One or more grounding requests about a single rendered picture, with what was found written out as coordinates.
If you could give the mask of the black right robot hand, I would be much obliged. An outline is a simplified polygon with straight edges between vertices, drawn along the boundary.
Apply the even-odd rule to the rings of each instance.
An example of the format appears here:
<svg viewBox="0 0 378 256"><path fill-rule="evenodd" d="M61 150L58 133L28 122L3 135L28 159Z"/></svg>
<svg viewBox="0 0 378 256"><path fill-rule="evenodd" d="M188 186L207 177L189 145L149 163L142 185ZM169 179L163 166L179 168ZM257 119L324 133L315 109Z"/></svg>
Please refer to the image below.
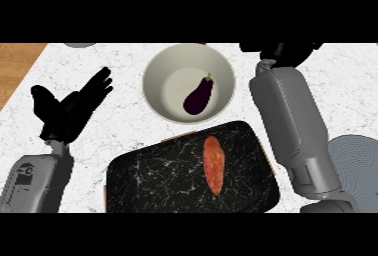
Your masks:
<svg viewBox="0 0 378 256"><path fill-rule="evenodd" d="M241 43L242 52L259 52L262 60L275 60L273 67L297 67L322 43Z"/></svg>

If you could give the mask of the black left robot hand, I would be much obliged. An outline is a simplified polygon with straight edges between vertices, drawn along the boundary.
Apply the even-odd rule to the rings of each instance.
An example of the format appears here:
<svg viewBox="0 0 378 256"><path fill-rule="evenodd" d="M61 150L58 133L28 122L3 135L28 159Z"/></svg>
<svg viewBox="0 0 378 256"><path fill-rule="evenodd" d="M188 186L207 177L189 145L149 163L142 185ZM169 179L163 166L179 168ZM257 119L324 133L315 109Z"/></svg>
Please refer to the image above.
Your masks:
<svg viewBox="0 0 378 256"><path fill-rule="evenodd" d="M42 85L31 87L34 114L43 121L40 138L70 144L80 136L95 110L102 104L114 87L111 70L104 67L90 78L80 91L74 91L59 101Z"/></svg>

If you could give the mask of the white bowl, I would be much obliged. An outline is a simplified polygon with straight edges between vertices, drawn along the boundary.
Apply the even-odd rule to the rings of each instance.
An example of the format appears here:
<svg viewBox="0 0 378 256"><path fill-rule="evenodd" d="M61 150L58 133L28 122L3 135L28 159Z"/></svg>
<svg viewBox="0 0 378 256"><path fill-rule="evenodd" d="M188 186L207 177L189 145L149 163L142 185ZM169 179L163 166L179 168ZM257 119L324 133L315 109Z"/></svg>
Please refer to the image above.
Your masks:
<svg viewBox="0 0 378 256"><path fill-rule="evenodd" d="M183 102L207 75L214 81L210 102L204 111L191 115ZM144 73L144 95L151 109L169 121L195 124L214 118L231 103L234 91L232 65L210 46L176 44L152 58Z"/></svg>

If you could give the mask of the purple eggplant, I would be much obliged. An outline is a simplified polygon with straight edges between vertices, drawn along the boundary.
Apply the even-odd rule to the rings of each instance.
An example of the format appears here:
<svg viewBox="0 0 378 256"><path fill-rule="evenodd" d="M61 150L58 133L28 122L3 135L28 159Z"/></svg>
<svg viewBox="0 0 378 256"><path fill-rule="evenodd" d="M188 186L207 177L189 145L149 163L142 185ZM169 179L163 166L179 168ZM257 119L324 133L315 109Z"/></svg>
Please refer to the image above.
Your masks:
<svg viewBox="0 0 378 256"><path fill-rule="evenodd" d="M183 109L191 115L198 115L204 111L211 97L213 85L211 75L207 75L183 102Z"/></svg>

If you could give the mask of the black marble cutting board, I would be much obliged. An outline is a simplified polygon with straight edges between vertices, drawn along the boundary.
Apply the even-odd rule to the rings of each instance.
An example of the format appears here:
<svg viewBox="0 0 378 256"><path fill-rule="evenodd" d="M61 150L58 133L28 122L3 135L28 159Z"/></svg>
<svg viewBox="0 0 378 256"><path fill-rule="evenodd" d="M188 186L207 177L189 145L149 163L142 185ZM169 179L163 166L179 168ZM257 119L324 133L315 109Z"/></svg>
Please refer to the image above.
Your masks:
<svg viewBox="0 0 378 256"><path fill-rule="evenodd" d="M225 153L222 191L204 171L206 139ZM281 198L250 124L232 121L120 155L107 168L110 213L265 213Z"/></svg>

